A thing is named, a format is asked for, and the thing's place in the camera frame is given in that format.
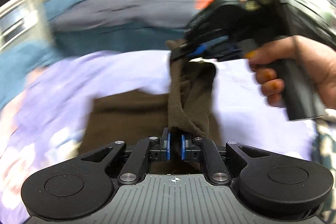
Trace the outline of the person right hand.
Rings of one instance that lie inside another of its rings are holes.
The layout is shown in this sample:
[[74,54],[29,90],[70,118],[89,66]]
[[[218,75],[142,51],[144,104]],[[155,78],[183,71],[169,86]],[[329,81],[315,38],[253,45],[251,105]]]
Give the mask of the person right hand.
[[293,36],[266,43],[245,57],[270,106],[282,106],[281,92],[285,82],[268,65],[278,59],[299,57],[325,106],[335,109],[335,50],[329,46],[303,36]]

